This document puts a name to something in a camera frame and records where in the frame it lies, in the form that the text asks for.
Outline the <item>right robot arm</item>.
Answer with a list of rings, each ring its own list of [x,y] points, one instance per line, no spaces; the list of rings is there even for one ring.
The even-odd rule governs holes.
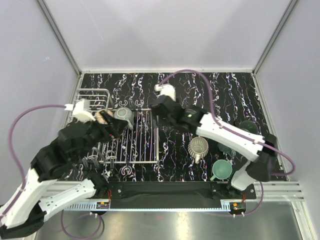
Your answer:
[[[276,163],[277,138],[261,136],[215,119],[210,112],[196,105],[182,107],[171,97],[161,95],[150,104],[152,115],[164,126],[183,133],[191,133],[221,143],[244,156],[249,163],[237,170],[226,192],[233,199],[239,198],[254,182],[269,182]]]

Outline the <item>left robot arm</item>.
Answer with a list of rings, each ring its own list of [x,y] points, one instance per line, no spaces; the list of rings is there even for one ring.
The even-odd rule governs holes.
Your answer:
[[[1,239],[27,237],[66,207],[87,198],[107,195],[108,184],[102,174],[90,172],[83,181],[55,196],[44,198],[47,188],[57,182],[72,166],[87,156],[98,143],[118,138],[128,122],[102,110],[101,124],[93,119],[85,123],[72,121],[58,132],[57,138],[41,148],[30,163],[25,182],[0,209]]]

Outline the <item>grey glazed mug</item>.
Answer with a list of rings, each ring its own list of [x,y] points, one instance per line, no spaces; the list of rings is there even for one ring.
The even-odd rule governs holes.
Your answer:
[[[132,131],[134,129],[134,113],[127,107],[120,107],[115,112],[113,117],[118,120],[127,121],[128,128]]]

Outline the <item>tan ceramic mug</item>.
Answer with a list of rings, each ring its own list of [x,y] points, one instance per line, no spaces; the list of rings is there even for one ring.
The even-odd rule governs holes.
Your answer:
[[[97,120],[98,123],[100,124],[106,124],[106,121],[105,119],[102,117],[101,113],[100,112],[96,112],[95,115],[94,115],[95,119]]]

